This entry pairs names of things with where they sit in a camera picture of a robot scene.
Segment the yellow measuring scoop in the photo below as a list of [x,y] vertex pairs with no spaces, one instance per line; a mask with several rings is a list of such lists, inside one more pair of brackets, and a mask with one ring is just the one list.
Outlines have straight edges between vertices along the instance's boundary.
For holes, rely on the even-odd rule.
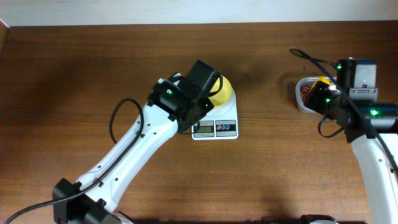
[[331,85],[331,81],[325,77],[318,78],[315,83],[311,86],[310,92],[316,93],[320,91],[325,91]]

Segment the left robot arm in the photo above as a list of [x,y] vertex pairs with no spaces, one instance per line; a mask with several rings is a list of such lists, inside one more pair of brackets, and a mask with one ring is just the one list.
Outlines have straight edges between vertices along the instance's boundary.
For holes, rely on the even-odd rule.
[[125,190],[158,148],[190,129],[211,111],[219,71],[198,60],[187,76],[175,73],[151,89],[139,117],[107,155],[74,183],[62,179],[53,189],[55,223],[132,223],[115,209]]

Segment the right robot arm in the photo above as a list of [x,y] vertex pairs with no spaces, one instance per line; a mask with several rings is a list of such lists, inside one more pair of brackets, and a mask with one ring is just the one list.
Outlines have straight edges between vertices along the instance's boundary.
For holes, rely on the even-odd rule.
[[397,105],[377,102],[376,62],[340,59],[304,104],[334,121],[358,161],[373,223],[397,223]]

